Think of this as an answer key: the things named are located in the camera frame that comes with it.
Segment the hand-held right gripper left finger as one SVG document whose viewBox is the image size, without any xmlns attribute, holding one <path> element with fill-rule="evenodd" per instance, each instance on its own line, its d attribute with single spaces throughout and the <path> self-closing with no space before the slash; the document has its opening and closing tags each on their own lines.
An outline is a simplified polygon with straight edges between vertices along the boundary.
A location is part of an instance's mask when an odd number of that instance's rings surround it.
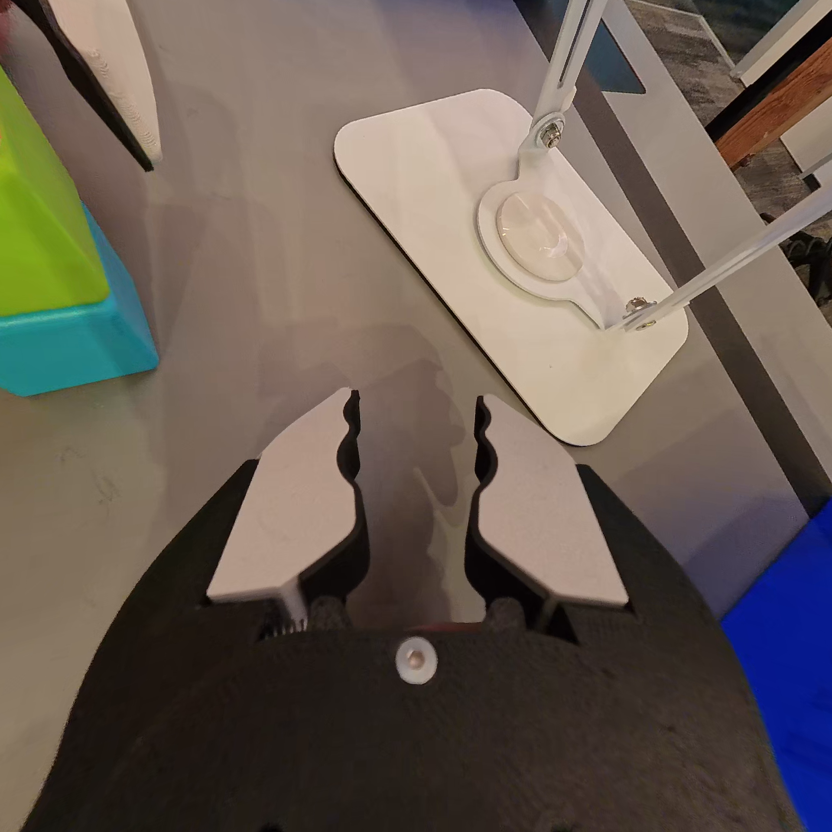
<svg viewBox="0 0 832 832">
<path fill-rule="evenodd" d="M 345 603 L 369 571 L 357 484 L 358 390 L 342 388 L 275 436 L 257 458 L 206 591 L 213 603 L 276 601 L 309 622 L 318 598 Z"/>
</svg>

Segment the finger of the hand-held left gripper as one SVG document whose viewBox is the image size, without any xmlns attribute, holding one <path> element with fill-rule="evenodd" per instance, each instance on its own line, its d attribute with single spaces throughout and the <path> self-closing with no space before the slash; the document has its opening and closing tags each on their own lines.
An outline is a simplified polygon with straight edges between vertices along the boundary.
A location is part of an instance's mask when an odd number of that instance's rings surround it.
<svg viewBox="0 0 832 832">
<path fill-rule="evenodd" d="M 27 1 L 65 75 L 143 171 L 161 162 L 151 74 L 126 1 Z"/>
</svg>

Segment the brown wooden panel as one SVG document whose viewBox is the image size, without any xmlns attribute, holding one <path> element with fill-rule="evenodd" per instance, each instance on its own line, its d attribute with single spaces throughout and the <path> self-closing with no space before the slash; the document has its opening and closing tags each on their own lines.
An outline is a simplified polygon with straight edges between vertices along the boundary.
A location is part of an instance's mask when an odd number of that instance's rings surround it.
<svg viewBox="0 0 832 832">
<path fill-rule="evenodd" d="M 735 172 L 785 131 L 830 99 L 831 41 L 828 39 L 776 83 L 760 78 L 734 99 L 706 128 L 722 160 Z"/>
</svg>

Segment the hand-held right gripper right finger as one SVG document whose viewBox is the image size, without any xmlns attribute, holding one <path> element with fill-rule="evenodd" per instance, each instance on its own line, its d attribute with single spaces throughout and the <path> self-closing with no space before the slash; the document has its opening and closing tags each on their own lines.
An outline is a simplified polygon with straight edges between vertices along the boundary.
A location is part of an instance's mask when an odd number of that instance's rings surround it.
<svg viewBox="0 0 832 832">
<path fill-rule="evenodd" d="M 624 611 L 630 598 L 567 450 L 491 393 L 475 405 L 464 572 L 486 609 L 507 599 L 526 628 L 561 605 Z"/>
</svg>

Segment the cyan cube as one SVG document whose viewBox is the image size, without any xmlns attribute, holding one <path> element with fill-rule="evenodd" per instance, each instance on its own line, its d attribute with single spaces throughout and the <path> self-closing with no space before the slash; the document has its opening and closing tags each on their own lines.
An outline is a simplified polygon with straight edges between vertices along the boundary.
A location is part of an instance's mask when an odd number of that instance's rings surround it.
<svg viewBox="0 0 832 832">
<path fill-rule="evenodd" d="M 159 354 L 136 286 L 83 205 L 109 296 L 99 303 L 2 317 L 1 388 L 19 397 L 139 374 Z"/>
</svg>

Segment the green cube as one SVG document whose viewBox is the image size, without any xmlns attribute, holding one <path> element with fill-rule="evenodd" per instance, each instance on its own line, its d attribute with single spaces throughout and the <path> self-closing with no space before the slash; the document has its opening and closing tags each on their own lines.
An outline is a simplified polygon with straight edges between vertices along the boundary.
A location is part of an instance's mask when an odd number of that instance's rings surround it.
<svg viewBox="0 0 832 832">
<path fill-rule="evenodd" d="M 1 315 L 86 306 L 109 297 L 76 186 L 1 73 Z"/>
</svg>

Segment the white document stand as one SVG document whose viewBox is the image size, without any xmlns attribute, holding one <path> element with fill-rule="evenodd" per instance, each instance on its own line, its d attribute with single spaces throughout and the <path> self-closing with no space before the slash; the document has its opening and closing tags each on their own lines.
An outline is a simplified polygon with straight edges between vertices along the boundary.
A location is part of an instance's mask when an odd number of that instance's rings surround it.
<svg viewBox="0 0 832 832">
<path fill-rule="evenodd" d="M 686 307 L 830 211 L 813 193 L 672 289 L 563 154 L 608 2 L 569 2 L 533 114 L 478 89 L 356 120 L 339 172 L 556 439 L 603 441 L 684 345 Z"/>
</svg>

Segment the blue plastic bin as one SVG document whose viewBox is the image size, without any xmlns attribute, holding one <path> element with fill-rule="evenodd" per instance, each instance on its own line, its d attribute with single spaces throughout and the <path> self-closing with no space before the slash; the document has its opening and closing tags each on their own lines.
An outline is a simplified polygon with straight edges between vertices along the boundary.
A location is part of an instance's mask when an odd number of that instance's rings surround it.
<svg viewBox="0 0 832 832">
<path fill-rule="evenodd" d="M 831 502 L 723 617 L 793 805 L 831 830 Z"/>
</svg>

